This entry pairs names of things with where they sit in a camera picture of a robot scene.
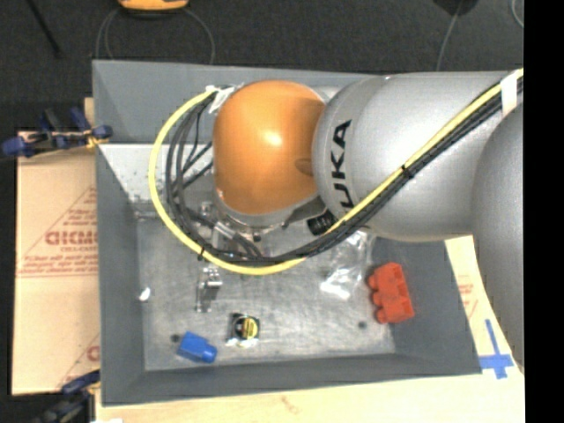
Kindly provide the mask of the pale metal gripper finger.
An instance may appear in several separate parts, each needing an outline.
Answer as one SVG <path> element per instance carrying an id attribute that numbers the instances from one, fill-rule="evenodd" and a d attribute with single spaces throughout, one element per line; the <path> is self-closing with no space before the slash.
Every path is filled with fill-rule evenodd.
<path id="1" fill-rule="evenodd" d="M 219 270 L 212 267 L 203 268 L 197 279 L 196 312 L 209 313 L 216 300 L 223 280 Z"/>

